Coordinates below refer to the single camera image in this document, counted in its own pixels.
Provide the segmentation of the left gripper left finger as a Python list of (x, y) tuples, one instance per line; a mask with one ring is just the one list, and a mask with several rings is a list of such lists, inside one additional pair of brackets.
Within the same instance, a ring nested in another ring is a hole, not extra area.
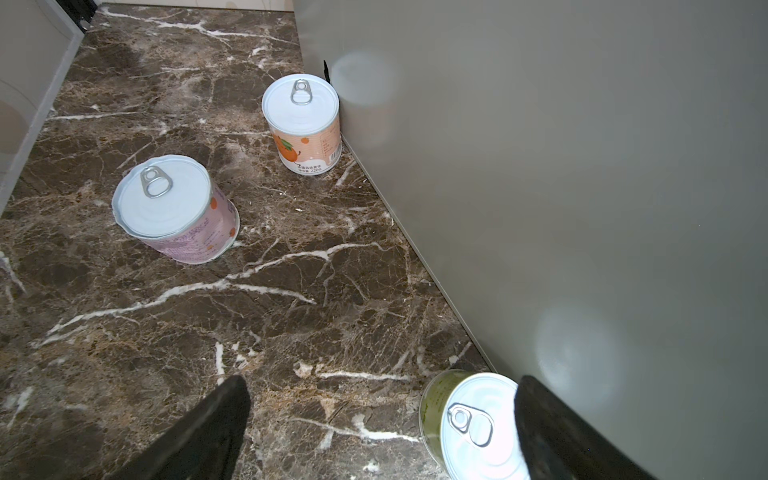
[(250, 409), (246, 381), (233, 375), (112, 477), (230, 479)]

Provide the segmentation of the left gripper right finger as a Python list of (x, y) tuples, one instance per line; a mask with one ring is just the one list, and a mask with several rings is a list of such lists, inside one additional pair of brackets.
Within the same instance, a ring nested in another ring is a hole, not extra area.
[(531, 375), (520, 379), (514, 409), (532, 479), (654, 478)]

